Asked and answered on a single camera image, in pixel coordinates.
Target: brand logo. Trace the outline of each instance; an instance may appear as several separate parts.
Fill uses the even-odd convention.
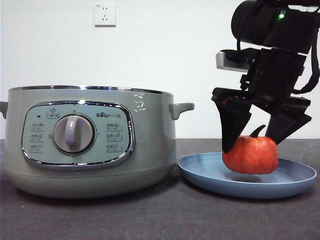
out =
[[[100,112],[96,114],[97,118],[109,118],[111,117],[111,114],[105,114],[104,112]]]
[[[97,118],[121,118],[120,114],[106,114],[104,112],[96,113]]]

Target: control panel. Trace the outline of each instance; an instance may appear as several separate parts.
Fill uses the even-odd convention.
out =
[[[28,110],[21,143],[34,163],[89,166],[127,160],[135,135],[131,114],[120,104],[55,101]]]

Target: white wall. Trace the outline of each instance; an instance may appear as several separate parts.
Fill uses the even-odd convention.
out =
[[[161,90],[176,103],[195,103],[176,121],[177,138],[220,138],[212,90],[239,89],[241,73],[217,70],[215,54],[236,47],[230,25],[242,0],[113,0],[116,27],[96,28],[94,5],[107,2],[2,0],[1,100],[10,88],[30,85]],[[311,75],[310,58],[305,66],[297,88]],[[320,87],[304,97],[313,120],[291,137],[319,138]],[[244,134],[269,121],[261,110],[251,112]],[[1,117],[1,138],[5,124]]]

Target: robotic arm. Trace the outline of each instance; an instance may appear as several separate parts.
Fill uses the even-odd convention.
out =
[[[265,135],[276,144],[311,121],[305,114],[311,101],[291,95],[310,92],[318,83],[320,14],[290,9],[289,5],[320,7],[320,0],[247,0],[233,14],[231,29],[237,50],[219,52],[217,68],[247,74],[241,77],[241,90],[215,88],[212,92],[226,153],[247,125],[252,104],[270,114]],[[267,48],[241,50],[241,41]],[[311,79],[296,90],[311,47]]]

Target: blue plate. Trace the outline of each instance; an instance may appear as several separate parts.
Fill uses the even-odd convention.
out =
[[[247,199],[279,199],[307,190],[317,172],[302,163],[279,158],[271,174],[249,175],[229,170],[220,152],[185,156],[178,162],[182,176],[198,187],[227,196]]]

